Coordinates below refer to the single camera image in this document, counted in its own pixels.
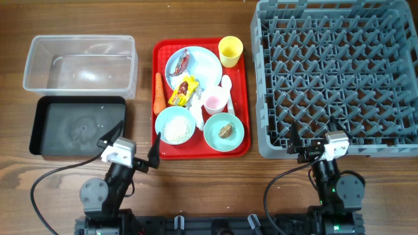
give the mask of white cup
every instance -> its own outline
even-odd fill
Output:
[[[220,86],[212,86],[206,88],[202,93],[204,109],[210,115],[222,112],[228,102],[228,91]]]

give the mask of wooden surface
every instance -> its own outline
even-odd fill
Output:
[[[137,99],[129,101],[127,137],[145,157],[150,147],[152,49],[170,38],[235,35],[246,49],[252,145],[237,159],[162,161],[160,169],[135,174],[135,195],[122,204],[136,215],[263,215],[263,192],[295,160],[267,161],[258,152],[255,73],[249,23],[255,1],[183,3],[77,3],[0,5],[0,234],[47,234],[30,203],[29,189],[42,174],[73,162],[45,161],[28,151],[38,96],[22,88],[25,61],[36,35],[132,35],[140,57]],[[363,209],[367,234],[416,234],[418,230],[418,158],[344,157],[341,170],[367,181]],[[46,220],[72,234],[83,216],[80,186],[103,178],[102,162],[60,172],[42,181],[35,198]],[[271,188],[271,212],[302,213],[318,205],[307,170],[285,177]]]

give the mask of light blue plate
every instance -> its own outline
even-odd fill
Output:
[[[167,141],[164,138],[164,135],[163,135],[164,124],[168,121],[171,121],[175,116],[184,116],[185,118],[187,118],[187,120],[189,120],[189,127],[191,129],[191,132],[190,132],[190,136],[188,136],[187,140],[185,140],[184,142],[188,141],[191,138],[191,136],[193,136],[193,133],[195,132],[195,129],[196,129],[195,118],[193,118],[190,111],[187,110],[186,108],[179,107],[179,106],[171,106],[171,107],[168,107],[168,108],[164,109],[157,116],[157,119],[155,121],[155,132],[157,134],[159,132],[161,132],[161,140],[164,141],[165,143],[168,143],[168,144],[171,144],[171,145],[178,145],[178,144],[183,144],[184,143],[184,142],[182,142],[182,143],[178,143],[178,144],[173,144],[173,143],[170,143],[169,141]]]
[[[228,138],[219,137],[219,131],[229,123],[233,126],[233,134]],[[203,135],[206,143],[214,150],[232,151],[236,149],[244,139],[244,126],[242,125],[242,122],[232,114],[215,114],[209,118],[204,125]]]
[[[171,76],[169,74],[174,72],[184,49],[189,50],[190,53],[187,71],[199,81],[201,88],[205,90],[207,87],[219,85],[222,79],[222,65],[217,56],[206,48],[188,46],[175,52],[165,65],[165,80],[171,89],[174,91],[176,87],[171,86]]]

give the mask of spoon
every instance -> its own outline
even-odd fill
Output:
[[[222,76],[221,86],[223,89],[228,90],[229,98],[227,103],[228,113],[235,116],[233,100],[231,99],[231,88],[233,87],[233,83],[231,82],[231,78],[228,75]]]

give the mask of black baking pan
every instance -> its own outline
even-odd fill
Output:
[[[42,156],[96,156],[97,141],[121,120],[122,97],[45,96],[39,99],[29,151]]]

